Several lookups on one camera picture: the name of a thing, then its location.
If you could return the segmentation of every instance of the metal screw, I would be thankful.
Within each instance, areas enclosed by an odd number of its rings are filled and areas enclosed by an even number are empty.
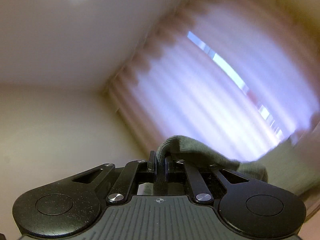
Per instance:
[[[207,193],[200,193],[196,195],[196,199],[199,201],[209,201],[211,199],[211,196]]]
[[[119,194],[119,193],[114,193],[114,194],[111,194],[108,196],[108,199],[111,201],[111,202],[118,202],[118,201],[121,201],[123,200],[124,196],[122,194]]]

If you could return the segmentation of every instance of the triangular cutout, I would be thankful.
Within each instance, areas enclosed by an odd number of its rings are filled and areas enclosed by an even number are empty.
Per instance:
[[[221,174],[231,183],[231,184],[238,184],[243,182],[248,182],[248,179],[240,177],[230,171],[227,170],[220,170]]]
[[[101,172],[103,169],[92,171],[86,175],[73,179],[74,182],[89,184],[91,183]]]

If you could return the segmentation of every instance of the white curtain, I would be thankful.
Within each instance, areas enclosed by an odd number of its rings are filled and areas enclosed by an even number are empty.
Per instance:
[[[187,36],[194,33],[239,74],[285,137],[319,111],[316,47],[264,0],[191,0],[159,23],[113,80],[109,95],[146,151],[195,138],[251,161],[279,143],[257,106]]]

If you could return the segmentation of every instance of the window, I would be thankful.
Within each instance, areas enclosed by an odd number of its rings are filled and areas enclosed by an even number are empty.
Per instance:
[[[242,90],[242,92],[248,97],[250,101],[256,106],[257,110],[261,114],[262,118],[270,125],[274,130],[276,136],[282,140],[284,135],[282,130],[277,126],[273,116],[270,114],[268,109],[261,104],[257,99],[255,94],[250,90],[250,88],[245,84],[238,73],[213,49],[211,49],[207,44],[205,44],[199,37],[194,35],[192,32],[188,33],[188,38],[197,45],[204,53],[206,53],[232,80],[233,82]]]

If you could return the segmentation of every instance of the gray gripper base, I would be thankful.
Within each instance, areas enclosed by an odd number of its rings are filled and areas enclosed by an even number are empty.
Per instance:
[[[29,240],[23,236],[20,240]],[[213,209],[191,203],[187,196],[133,196],[107,208],[102,218],[71,240],[245,240],[226,228]],[[298,240],[291,236],[287,240]]]

